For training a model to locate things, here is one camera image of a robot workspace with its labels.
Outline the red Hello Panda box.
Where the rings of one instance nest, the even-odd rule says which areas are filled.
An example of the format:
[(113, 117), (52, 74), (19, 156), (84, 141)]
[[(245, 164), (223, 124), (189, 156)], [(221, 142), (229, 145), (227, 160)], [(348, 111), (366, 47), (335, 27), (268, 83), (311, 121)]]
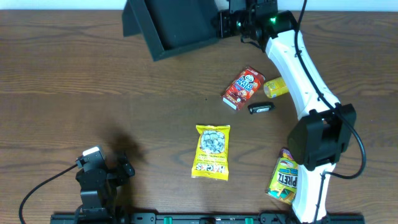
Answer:
[(232, 109), (241, 110), (264, 84), (265, 76), (252, 67), (245, 67), (227, 87), (222, 100)]

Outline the yellow Mentos bottle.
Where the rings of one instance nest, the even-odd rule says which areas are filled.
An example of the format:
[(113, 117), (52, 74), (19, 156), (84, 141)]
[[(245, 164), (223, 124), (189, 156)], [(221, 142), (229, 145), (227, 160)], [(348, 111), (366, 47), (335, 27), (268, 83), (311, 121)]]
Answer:
[(288, 92), (289, 89), (282, 77), (269, 80), (264, 84), (264, 93), (268, 98), (275, 98)]

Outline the black small device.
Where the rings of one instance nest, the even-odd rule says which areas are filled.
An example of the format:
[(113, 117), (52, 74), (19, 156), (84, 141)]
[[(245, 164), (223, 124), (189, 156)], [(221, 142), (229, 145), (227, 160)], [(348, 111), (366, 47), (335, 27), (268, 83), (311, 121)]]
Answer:
[(273, 102), (270, 101), (265, 101), (265, 102), (258, 102), (258, 103), (253, 103), (248, 106), (248, 111), (250, 114), (256, 114), (256, 113), (263, 113), (266, 111), (273, 110), (275, 108), (275, 105)]

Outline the dark green box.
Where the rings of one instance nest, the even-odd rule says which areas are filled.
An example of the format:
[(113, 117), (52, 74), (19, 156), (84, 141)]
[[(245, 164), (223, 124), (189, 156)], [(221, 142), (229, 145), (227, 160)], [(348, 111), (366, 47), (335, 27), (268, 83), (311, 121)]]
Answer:
[(127, 0), (122, 24), (123, 36), (143, 35), (154, 61), (218, 41), (214, 0)]

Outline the yellow Hacks candy bag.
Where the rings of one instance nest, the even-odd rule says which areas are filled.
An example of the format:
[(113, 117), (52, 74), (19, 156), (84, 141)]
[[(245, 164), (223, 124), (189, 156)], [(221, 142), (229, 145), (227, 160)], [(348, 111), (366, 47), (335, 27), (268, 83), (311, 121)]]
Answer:
[(199, 133), (191, 175), (228, 181), (228, 153), (230, 125), (196, 125)]

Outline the yellow Pretz snack bag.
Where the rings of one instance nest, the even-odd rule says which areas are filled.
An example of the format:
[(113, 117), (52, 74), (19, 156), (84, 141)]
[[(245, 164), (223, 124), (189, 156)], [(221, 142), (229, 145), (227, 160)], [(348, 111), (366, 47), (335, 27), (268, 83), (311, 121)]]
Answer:
[(297, 192), (298, 173), (298, 164), (290, 151), (282, 148), (266, 188), (266, 194), (291, 205)]

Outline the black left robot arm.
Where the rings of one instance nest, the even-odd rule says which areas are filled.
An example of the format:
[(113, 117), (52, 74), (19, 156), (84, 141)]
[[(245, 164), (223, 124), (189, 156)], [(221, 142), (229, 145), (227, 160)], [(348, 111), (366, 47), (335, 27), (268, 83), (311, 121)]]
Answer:
[(76, 174), (82, 204), (76, 209), (74, 223), (122, 223), (123, 211), (116, 206), (117, 188), (129, 182), (135, 170), (125, 154), (118, 154), (109, 168), (101, 150), (87, 150), (76, 160)]

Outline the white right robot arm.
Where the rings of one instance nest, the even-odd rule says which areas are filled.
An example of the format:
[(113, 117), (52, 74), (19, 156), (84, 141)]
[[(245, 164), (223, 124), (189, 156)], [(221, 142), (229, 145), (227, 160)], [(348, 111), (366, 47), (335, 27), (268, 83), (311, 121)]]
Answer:
[(330, 177), (348, 147), (354, 129), (353, 105), (342, 105), (314, 66), (300, 31), (302, 18), (280, 12), (276, 1), (229, 1), (219, 15), (218, 38), (241, 35), (261, 49), (278, 69), (293, 99), (298, 123), (288, 135), (288, 148), (298, 164), (293, 213), (283, 223), (363, 223), (361, 215), (329, 214), (326, 194)]

